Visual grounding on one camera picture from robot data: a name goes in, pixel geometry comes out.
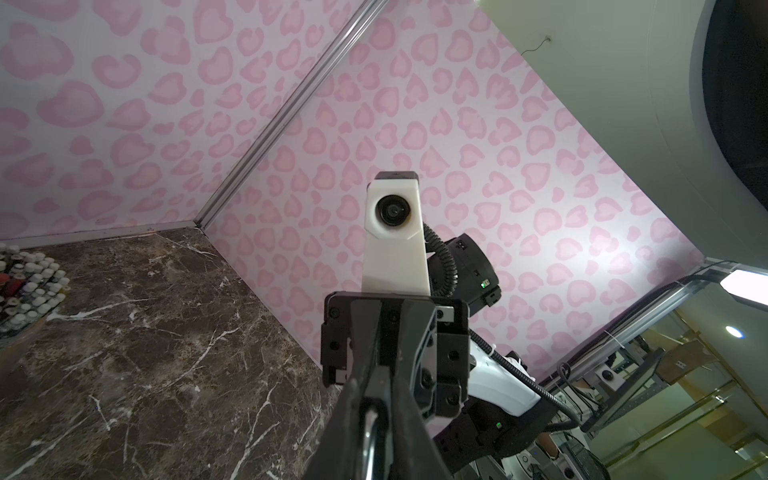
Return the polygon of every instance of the pink wall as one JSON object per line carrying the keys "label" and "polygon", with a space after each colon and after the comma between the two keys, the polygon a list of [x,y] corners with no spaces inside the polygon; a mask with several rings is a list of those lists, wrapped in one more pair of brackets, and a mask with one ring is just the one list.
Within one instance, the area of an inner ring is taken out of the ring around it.
{"label": "pink wall", "polygon": [[359,3],[1,3],[0,238],[193,218]]}
{"label": "pink wall", "polygon": [[207,232],[317,361],[324,296],[357,290],[366,183],[419,172],[504,297],[472,319],[541,374],[700,254],[469,0],[390,0]]}

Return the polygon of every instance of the container of pens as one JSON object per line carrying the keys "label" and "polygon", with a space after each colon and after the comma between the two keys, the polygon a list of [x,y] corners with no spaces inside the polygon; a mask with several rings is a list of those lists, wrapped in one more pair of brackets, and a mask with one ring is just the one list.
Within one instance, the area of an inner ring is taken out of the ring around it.
{"label": "container of pens", "polygon": [[0,378],[13,369],[68,292],[67,273],[55,259],[0,243]]}

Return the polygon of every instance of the light fixture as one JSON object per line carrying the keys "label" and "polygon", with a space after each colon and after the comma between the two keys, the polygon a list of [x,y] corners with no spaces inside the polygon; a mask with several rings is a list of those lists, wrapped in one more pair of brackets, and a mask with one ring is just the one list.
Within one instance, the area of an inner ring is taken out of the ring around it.
{"label": "light fixture", "polygon": [[768,273],[739,268],[722,279],[720,285],[737,302],[768,310]]}
{"label": "light fixture", "polygon": [[743,334],[743,333],[741,333],[741,332],[740,332],[738,329],[736,329],[736,328],[733,328],[733,327],[732,327],[732,326],[730,326],[730,325],[729,325],[729,326],[727,326],[727,327],[725,327],[725,330],[726,330],[728,333],[730,333],[731,335],[733,335],[733,336],[735,336],[736,338],[738,338],[738,339],[742,339],[742,338],[744,338],[744,334]]}

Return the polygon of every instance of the black round object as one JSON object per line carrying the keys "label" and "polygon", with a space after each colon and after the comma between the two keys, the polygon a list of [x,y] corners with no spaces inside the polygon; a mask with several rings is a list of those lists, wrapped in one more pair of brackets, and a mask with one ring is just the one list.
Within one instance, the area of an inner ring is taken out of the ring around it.
{"label": "black round object", "polygon": [[399,195],[387,195],[376,204],[376,213],[385,225],[399,227],[408,220],[411,206]]}

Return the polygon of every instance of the heart pattern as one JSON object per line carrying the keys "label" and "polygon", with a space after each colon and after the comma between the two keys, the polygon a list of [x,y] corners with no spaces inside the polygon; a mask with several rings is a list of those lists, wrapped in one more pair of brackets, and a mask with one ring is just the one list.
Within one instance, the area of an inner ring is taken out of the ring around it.
{"label": "heart pattern", "polygon": [[207,231],[316,362],[325,295],[359,290],[381,170],[417,171],[424,220],[486,253],[503,297],[473,328],[535,376],[696,257],[473,2],[390,0]]}
{"label": "heart pattern", "polygon": [[193,219],[361,2],[4,2],[0,238]]}

